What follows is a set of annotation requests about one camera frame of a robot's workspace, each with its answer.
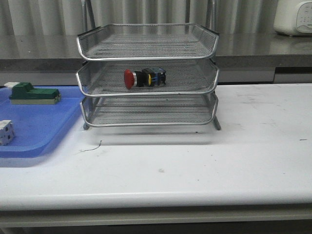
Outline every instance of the green terminal block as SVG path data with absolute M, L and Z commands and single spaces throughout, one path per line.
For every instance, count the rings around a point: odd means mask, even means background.
M 31 83 L 19 83 L 9 97 L 12 104 L 56 104 L 61 95 L 58 89 L 34 88 Z

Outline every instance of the table surface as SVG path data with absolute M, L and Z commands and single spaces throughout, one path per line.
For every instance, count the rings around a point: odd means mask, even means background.
M 312 84 L 216 94 L 221 131 L 80 118 L 53 151 L 0 161 L 0 210 L 311 203 Z

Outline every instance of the metal mesh tray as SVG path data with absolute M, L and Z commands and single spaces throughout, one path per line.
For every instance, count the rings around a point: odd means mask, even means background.
M 92 127 L 200 125 L 215 117 L 218 99 L 208 95 L 86 97 L 80 104 Z
M 185 24 L 110 24 L 77 37 L 86 60 L 200 59 L 214 55 L 218 34 Z
M 148 67 L 165 69 L 166 84 L 128 90 L 124 84 L 124 71 L 141 71 Z M 89 97 L 204 94 L 215 89 L 218 74 L 218 68 L 209 59 L 109 61 L 87 63 L 77 72 L 77 79 L 80 90 Z

